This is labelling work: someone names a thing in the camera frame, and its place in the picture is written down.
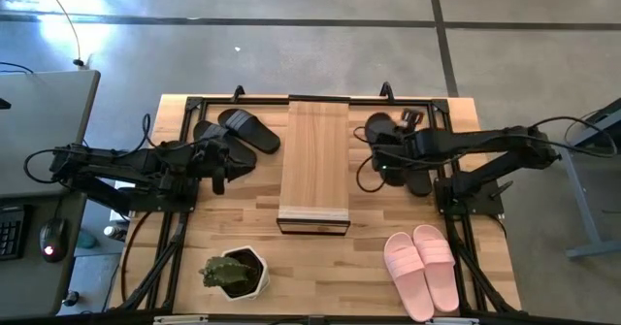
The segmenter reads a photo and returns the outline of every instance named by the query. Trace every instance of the wooden table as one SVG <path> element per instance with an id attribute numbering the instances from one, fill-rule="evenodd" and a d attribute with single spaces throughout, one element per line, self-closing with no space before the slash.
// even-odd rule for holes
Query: wooden table
<path id="1" fill-rule="evenodd" d="M 162 96 L 152 135 L 156 143 L 179 138 L 186 97 Z M 479 130 L 473 99 L 449 98 L 448 104 L 455 132 Z M 217 116 L 228 108 L 231 106 L 209 105 L 207 119 L 216 122 Z M 257 115 L 285 144 L 288 106 L 244 106 L 244 109 Z M 373 113 L 384 111 L 397 119 L 402 110 L 403 107 L 351 106 L 350 131 L 364 125 Z M 445 231 L 434 196 L 416 198 L 404 187 L 387 185 L 377 193 L 361 191 L 355 183 L 355 171 L 370 155 L 370 150 L 350 136 L 351 227 L 346 237 L 283 235 L 276 224 L 282 149 L 283 146 L 273 155 L 256 151 L 256 169 L 227 183 L 222 196 L 212 194 L 209 180 L 201 182 L 196 211 L 189 217 L 174 313 L 407 315 L 384 267 L 382 249 L 389 236 L 401 231 L 411 234 L 419 224 L 432 224 Z M 461 166 L 471 170 L 485 161 L 485 155 L 472 154 L 462 158 Z M 374 187 L 380 178 L 367 167 L 362 171 L 361 181 L 367 187 Z M 136 221 L 133 220 L 130 234 Z M 162 214 L 152 214 L 136 236 L 126 271 L 128 293 L 153 263 L 161 221 Z M 472 225 L 481 269 L 506 300 L 519 309 L 503 231 L 487 216 L 472 216 Z M 211 256 L 247 244 L 267 260 L 271 284 L 256 300 L 227 302 L 217 289 L 203 286 L 198 271 Z M 168 269 L 163 273 L 158 300 L 165 294 L 167 275 Z M 474 305 L 470 273 L 465 272 L 464 277 L 469 301 Z M 119 278 L 111 306 L 118 304 Z"/>

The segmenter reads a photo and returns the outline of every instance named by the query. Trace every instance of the gray floor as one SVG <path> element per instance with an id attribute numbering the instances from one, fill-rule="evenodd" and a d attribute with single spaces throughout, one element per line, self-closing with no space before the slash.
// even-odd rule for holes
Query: gray floor
<path id="1" fill-rule="evenodd" d="M 430 0 L 61 1 L 73 13 L 114 16 L 434 18 Z M 621 0 L 441 0 L 441 5 L 451 21 L 621 21 Z M 0 9 L 57 11 L 53 0 L 0 0 Z M 61 19 L 0 21 L 0 43 L 10 43 L 0 48 L 0 58 L 37 71 L 74 69 L 72 33 Z M 142 114 L 156 111 L 162 93 L 230 93 L 243 84 L 248 93 L 371 95 L 388 80 L 398 95 L 447 95 L 432 28 L 77 27 L 82 55 L 102 72 L 87 131 L 92 146 L 133 146 Z M 447 38 L 459 94 L 475 98 L 484 128 L 580 116 L 620 95 L 621 31 L 451 29 Z M 566 126 L 544 130 L 558 140 Z M 510 177 L 515 185 L 503 199 L 523 308 L 537 315 L 618 322 L 621 255 L 565 257 L 565 249 L 586 243 L 586 235 L 562 164 Z M 89 231 L 107 224 L 102 211 L 88 208 Z M 620 219 L 606 221 L 618 227 Z M 96 250 L 115 251 L 114 244 Z M 108 282 L 99 284 L 106 292 Z"/>

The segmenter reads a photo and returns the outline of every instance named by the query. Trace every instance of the wooden board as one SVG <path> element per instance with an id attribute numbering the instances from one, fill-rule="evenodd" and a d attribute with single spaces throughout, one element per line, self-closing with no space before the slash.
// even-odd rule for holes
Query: wooden board
<path id="1" fill-rule="evenodd" d="M 282 160 L 278 224 L 283 232 L 344 233 L 349 105 L 291 102 Z"/>
<path id="2" fill-rule="evenodd" d="M 153 140 L 179 137 L 186 95 L 164 95 L 154 123 Z M 456 132 L 479 130 L 474 100 L 448 99 L 451 122 Z M 228 107 L 209 106 L 208 120 Z M 288 106 L 244 106 L 272 129 L 286 146 Z M 393 118 L 402 108 L 381 108 Z M 416 198 L 405 188 L 384 186 L 377 193 L 362 192 L 355 183 L 355 171 L 369 156 L 367 145 L 352 136 L 356 126 L 379 107 L 350 107 L 349 215 L 351 227 L 346 237 L 283 235 L 275 220 L 278 215 L 282 180 L 283 152 L 267 155 L 257 151 L 257 168 L 251 174 L 226 184 L 226 193 L 215 196 L 209 180 L 202 181 L 196 212 L 190 215 L 175 313 L 234 314 L 339 314 L 406 315 L 390 275 L 386 272 L 382 249 L 386 239 L 396 232 L 411 231 L 419 224 L 432 224 L 444 231 L 433 195 Z M 486 157 L 467 155 L 462 168 L 474 169 Z M 361 173 L 368 187 L 381 181 L 370 166 Z M 135 289 L 152 266 L 162 215 L 154 213 L 136 236 L 128 258 L 128 293 Z M 130 234 L 135 222 L 130 227 Z M 503 231 L 497 222 L 485 216 L 473 216 L 474 242 L 479 264 L 491 282 L 514 307 L 520 307 L 515 280 Z M 252 245 L 267 260 L 271 283 L 253 301 L 227 302 L 219 291 L 202 284 L 198 270 L 208 258 L 223 250 Z M 159 304 L 168 282 L 168 268 L 160 283 Z M 469 300 L 474 305 L 472 279 L 465 273 Z M 119 277 L 115 281 L 111 306 L 120 304 Z"/>

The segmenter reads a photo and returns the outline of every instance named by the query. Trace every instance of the gray desk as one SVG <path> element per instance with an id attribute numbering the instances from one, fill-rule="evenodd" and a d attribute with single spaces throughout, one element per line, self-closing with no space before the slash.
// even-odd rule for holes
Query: gray desk
<path id="1" fill-rule="evenodd" d="M 62 187 L 31 183 L 21 164 L 33 151 L 82 141 L 99 76 L 96 71 L 0 76 L 0 98 L 12 103 L 12 110 L 0 111 L 0 137 L 12 141 L 0 146 L 0 203 L 26 203 L 34 209 L 23 257 L 0 261 L 0 318 L 45 316 L 60 309 L 86 198 L 68 194 Z M 51 156 L 38 160 L 33 172 L 48 179 Z M 67 219 L 69 252 L 62 261 L 47 263 L 39 252 L 38 235 L 41 225 L 52 218 L 60 196 L 58 215 Z"/>

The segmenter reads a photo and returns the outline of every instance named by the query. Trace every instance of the computer mouse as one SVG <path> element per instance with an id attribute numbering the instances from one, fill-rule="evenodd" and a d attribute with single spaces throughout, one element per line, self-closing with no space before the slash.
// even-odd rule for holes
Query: computer mouse
<path id="1" fill-rule="evenodd" d="M 63 218 L 52 218 L 39 232 L 39 247 L 46 262 L 54 263 L 67 254 L 67 223 Z"/>

